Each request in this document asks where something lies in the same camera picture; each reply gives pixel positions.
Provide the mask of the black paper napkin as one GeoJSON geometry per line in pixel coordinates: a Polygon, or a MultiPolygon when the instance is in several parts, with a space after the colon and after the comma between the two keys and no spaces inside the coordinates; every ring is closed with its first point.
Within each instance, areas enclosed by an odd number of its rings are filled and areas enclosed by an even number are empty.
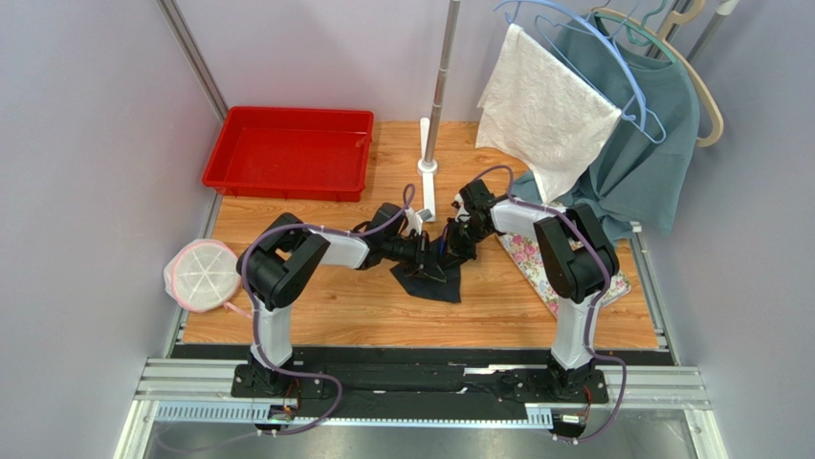
{"type": "Polygon", "coordinates": [[[417,255],[408,261],[400,261],[389,271],[406,294],[451,304],[461,298],[461,268],[456,263],[445,265],[440,243],[423,241],[417,255]]]}

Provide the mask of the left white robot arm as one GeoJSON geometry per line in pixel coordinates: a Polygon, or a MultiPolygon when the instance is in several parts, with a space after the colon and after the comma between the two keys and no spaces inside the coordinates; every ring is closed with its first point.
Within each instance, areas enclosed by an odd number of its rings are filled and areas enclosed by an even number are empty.
{"type": "Polygon", "coordinates": [[[309,225],[289,212],[280,215],[236,266],[253,304],[249,363],[279,371],[293,356],[292,305],[321,265],[364,271],[387,260],[407,279],[446,282],[439,250],[426,232],[408,224],[414,214],[407,206],[385,203],[353,230],[309,225]]]}

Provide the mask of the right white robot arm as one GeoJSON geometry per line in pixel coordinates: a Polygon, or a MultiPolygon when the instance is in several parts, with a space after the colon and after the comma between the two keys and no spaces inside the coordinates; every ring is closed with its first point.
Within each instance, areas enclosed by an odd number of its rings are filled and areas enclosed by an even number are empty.
{"type": "Polygon", "coordinates": [[[440,239],[440,265],[447,269],[476,259],[476,246],[494,234],[537,240],[550,287],[559,297],[557,334],[551,348],[562,371],[583,369],[593,360],[595,309],[619,259],[591,207],[558,210],[509,194],[494,195],[481,179],[463,186],[455,217],[440,239]]]}

